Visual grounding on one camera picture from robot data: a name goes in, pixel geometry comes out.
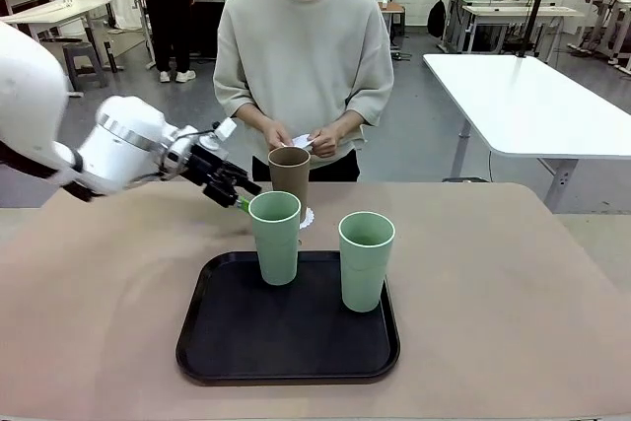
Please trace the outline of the person's left hand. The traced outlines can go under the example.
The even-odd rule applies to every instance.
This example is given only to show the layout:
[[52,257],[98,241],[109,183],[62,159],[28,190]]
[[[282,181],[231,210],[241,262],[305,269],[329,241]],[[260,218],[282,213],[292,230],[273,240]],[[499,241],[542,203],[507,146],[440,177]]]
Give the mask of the person's left hand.
[[337,153],[342,132],[337,121],[332,122],[309,135],[312,154],[319,158],[330,158]]

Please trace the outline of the person's right hand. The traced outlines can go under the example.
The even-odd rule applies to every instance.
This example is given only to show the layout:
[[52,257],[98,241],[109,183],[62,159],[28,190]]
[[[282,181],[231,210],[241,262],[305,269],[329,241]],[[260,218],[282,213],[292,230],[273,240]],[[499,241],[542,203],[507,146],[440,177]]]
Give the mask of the person's right hand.
[[286,131],[285,127],[275,120],[267,120],[262,131],[269,150],[293,145],[293,139]]

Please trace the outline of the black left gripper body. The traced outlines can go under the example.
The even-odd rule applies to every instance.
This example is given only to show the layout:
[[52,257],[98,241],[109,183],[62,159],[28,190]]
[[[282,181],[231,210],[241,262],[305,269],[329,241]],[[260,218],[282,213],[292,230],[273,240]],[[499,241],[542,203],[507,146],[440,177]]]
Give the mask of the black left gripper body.
[[193,145],[186,161],[186,179],[197,186],[215,183],[219,186],[232,184],[228,169],[230,162],[218,157],[200,145]]

